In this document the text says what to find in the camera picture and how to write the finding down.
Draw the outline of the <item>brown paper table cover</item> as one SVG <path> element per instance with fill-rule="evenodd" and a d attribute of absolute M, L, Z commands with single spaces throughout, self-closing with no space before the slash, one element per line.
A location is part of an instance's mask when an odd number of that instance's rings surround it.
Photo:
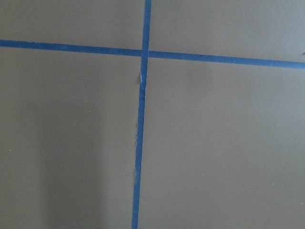
<path fill-rule="evenodd" d="M 302 229 L 302 0 L 3 0 L 3 229 Z"/>

